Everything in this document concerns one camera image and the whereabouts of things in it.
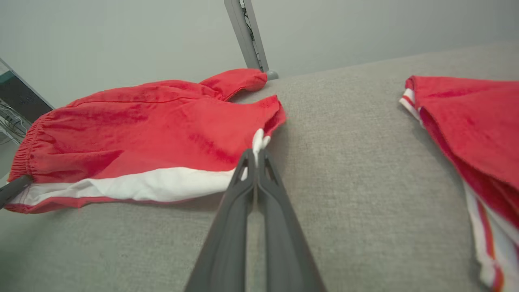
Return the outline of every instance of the gray couch cushion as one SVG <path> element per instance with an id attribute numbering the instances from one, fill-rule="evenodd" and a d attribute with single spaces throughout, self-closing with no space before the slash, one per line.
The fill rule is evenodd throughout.
<path id="1" fill-rule="evenodd" d="M 267 83 L 289 117 L 269 149 L 329 291 L 478 291 L 455 170 L 399 104 L 416 75 L 519 79 L 519 43 L 430 53 Z M 1 291 L 180 291 L 221 195 L 171 205 L 0 211 Z M 263 217 L 248 286 L 264 288 Z"/>

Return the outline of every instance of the sleeve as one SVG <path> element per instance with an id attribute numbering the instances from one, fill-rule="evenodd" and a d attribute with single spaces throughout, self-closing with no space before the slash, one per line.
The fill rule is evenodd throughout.
<path id="1" fill-rule="evenodd" d="M 229 70 L 200 82 L 219 93 L 218 99 L 226 101 L 242 89 L 258 91 L 267 83 L 267 74 L 258 69 Z"/>

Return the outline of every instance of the folded red clothing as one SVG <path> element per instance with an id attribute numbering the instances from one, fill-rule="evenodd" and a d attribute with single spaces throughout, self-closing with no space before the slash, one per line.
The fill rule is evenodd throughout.
<path id="1" fill-rule="evenodd" d="M 21 213 L 90 202 L 176 202 L 223 191 L 258 129 L 285 121 L 277 96 L 227 102 L 260 90 L 267 76 L 231 70 L 200 83 L 161 81 L 98 92 L 40 117 L 27 132 L 9 181 L 34 184 L 7 209 Z"/>
<path id="2" fill-rule="evenodd" d="M 467 183 L 519 228 L 519 82 L 412 76 L 406 88 Z"/>
<path id="3" fill-rule="evenodd" d="M 412 76 L 403 104 L 464 180 L 481 279 L 519 289 L 519 82 Z"/>

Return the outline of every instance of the white wall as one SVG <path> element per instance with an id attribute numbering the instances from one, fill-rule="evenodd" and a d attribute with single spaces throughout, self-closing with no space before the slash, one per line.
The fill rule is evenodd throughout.
<path id="1" fill-rule="evenodd" d="M 54 107 L 245 67 L 223 0 L 1 0 L 0 58 Z"/>
<path id="2" fill-rule="evenodd" d="M 252 0 L 280 77 L 519 38 L 518 0 Z"/>
<path id="3" fill-rule="evenodd" d="M 0 62 L 0 75 L 4 74 L 7 71 L 9 71 L 9 69 L 5 67 L 4 64 L 2 64 L 2 62 Z"/>

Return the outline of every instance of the white stripe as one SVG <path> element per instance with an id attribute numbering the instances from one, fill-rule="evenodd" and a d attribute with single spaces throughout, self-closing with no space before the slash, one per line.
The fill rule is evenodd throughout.
<path id="1" fill-rule="evenodd" d="M 485 233 L 483 224 L 477 209 L 476 193 L 463 180 L 463 187 L 467 197 L 467 208 L 469 210 L 470 219 L 472 221 L 472 229 L 474 232 L 474 240 L 476 243 L 476 255 L 478 261 L 481 263 L 480 278 L 486 285 L 492 286 L 495 277 L 495 265 L 501 267 L 504 274 L 503 291 L 519 291 L 519 263 L 517 262 L 517 252 L 514 241 L 507 235 L 507 232 L 501 228 L 494 216 L 487 216 L 492 232 L 494 243 L 494 254 L 496 259 L 492 259 L 486 250 L 487 242 L 485 241 Z M 504 222 L 496 213 L 482 201 L 487 214 L 493 213 L 497 218 Z"/>
<path id="2" fill-rule="evenodd" d="M 416 111 L 414 106 L 411 105 L 407 100 L 405 100 L 405 98 L 401 98 L 398 102 L 402 104 L 413 115 L 413 117 L 415 117 L 415 119 L 421 122 L 418 111 Z"/>
<path id="3" fill-rule="evenodd" d="M 406 88 L 404 91 L 404 95 L 409 97 L 413 103 L 416 103 L 415 100 L 415 92 L 412 89 Z"/>
<path id="4" fill-rule="evenodd" d="M 34 206 L 51 197 L 176 202 L 225 191 L 233 173 L 234 170 L 173 167 L 116 178 L 83 179 L 76 183 L 34 183 L 10 204 Z"/>

